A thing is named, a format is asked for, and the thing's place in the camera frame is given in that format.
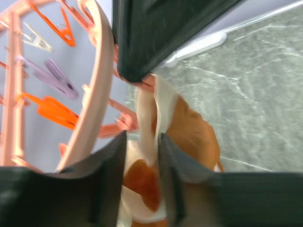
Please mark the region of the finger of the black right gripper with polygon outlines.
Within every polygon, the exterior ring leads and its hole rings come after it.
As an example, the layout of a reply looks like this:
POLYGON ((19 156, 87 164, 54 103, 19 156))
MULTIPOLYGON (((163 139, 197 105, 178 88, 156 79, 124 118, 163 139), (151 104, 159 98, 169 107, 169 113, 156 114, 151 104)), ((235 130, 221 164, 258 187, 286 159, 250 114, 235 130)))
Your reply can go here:
POLYGON ((117 69, 128 82, 142 79, 180 45, 240 0, 114 0, 117 69))

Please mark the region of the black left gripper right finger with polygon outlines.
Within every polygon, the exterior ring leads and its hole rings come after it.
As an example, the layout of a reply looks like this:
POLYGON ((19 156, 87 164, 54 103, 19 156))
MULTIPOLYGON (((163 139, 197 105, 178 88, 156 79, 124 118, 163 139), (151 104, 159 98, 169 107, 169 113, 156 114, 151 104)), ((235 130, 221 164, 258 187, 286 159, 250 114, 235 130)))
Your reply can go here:
POLYGON ((302 173, 217 173, 158 138, 162 195, 171 227, 300 227, 302 173))

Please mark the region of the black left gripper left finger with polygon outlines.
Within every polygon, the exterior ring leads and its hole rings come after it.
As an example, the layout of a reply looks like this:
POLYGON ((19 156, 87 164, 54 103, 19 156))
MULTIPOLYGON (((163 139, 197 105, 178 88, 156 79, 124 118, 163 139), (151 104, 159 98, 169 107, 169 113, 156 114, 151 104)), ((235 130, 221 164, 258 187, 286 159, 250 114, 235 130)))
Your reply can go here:
POLYGON ((127 135, 58 173, 25 167, 0 169, 3 227, 114 227, 125 164, 127 135))

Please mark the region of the orange underwear with cream waistband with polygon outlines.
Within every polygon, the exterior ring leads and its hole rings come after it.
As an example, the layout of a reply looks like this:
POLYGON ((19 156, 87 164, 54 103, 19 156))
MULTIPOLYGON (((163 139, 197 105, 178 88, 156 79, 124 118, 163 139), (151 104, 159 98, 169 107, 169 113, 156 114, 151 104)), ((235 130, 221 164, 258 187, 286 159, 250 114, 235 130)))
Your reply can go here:
POLYGON ((127 143, 119 227, 218 227, 222 172, 213 128, 162 77, 135 93, 139 141, 127 143))

